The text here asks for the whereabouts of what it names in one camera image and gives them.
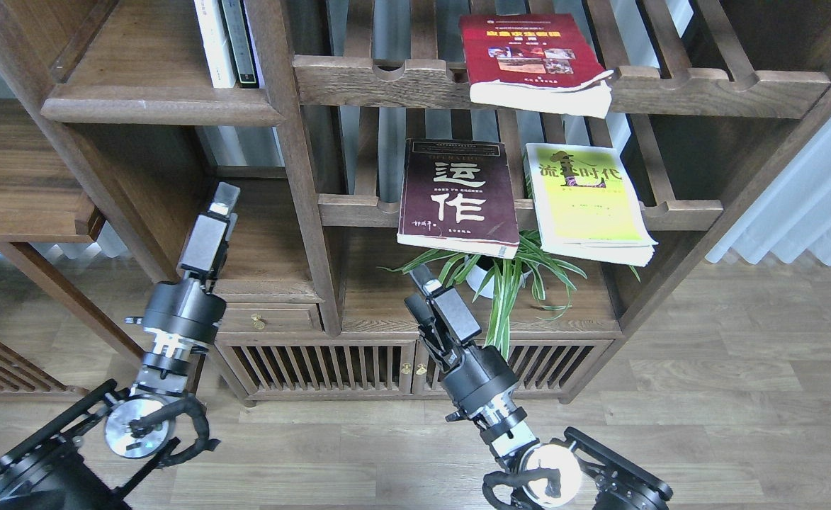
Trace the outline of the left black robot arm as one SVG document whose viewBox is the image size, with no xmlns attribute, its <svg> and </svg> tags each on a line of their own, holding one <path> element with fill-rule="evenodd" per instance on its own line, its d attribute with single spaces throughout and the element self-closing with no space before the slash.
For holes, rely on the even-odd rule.
<svg viewBox="0 0 831 510">
<path fill-rule="evenodd" d="M 217 448 L 191 375 L 214 345 L 227 306 L 213 287 L 239 194 L 218 185 L 181 256 L 182 280 L 157 284 L 144 314 L 132 319 L 154 337 L 133 384 L 107 380 L 0 457 L 0 509 L 126 509 L 126 496 L 153 470 Z M 144 461 L 120 487 L 108 487 L 79 452 L 98 425 L 111 452 Z"/>
</svg>

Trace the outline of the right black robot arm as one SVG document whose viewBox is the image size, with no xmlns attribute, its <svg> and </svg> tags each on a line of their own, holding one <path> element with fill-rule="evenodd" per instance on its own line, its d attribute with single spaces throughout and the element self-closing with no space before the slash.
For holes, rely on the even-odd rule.
<svg viewBox="0 0 831 510">
<path fill-rule="evenodd" d="M 481 328 L 460 294 L 424 264 L 411 278 L 419 291 L 405 304 L 455 407 L 447 420 L 474 423 L 499 464 L 482 481 L 490 506 L 557 508 L 589 480 L 597 489 L 594 508 L 667 508 L 673 489 L 665 481 L 586 433 L 568 427 L 563 439 L 540 442 L 526 423 L 526 411 L 511 398 L 518 378 L 495 346 L 474 342 Z"/>
</svg>

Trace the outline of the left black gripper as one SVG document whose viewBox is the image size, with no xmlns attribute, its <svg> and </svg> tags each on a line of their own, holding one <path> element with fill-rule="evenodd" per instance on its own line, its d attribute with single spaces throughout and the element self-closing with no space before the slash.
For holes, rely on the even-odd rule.
<svg viewBox="0 0 831 510">
<path fill-rule="evenodd" d="M 213 286 L 225 264 L 240 193 L 232 184 L 217 185 L 207 214 L 198 216 L 181 256 L 184 277 L 156 284 L 144 314 L 127 317 L 128 324 L 142 325 L 156 335 L 157 343 L 173 340 L 180 349 L 208 351 L 225 313 L 225 301 L 213 294 Z"/>
</svg>

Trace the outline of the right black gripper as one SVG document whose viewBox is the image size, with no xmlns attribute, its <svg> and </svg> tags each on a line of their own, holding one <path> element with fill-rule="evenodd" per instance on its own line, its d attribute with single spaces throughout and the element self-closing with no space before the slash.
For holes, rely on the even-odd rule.
<svg viewBox="0 0 831 510">
<path fill-rule="evenodd" d="M 424 296 L 412 294 L 405 304 L 456 407 L 450 418 L 508 419 L 516 413 L 511 394 L 518 382 L 508 363 L 495 346 L 474 342 L 481 328 L 454 288 L 444 288 L 426 264 L 409 276 Z"/>
</svg>

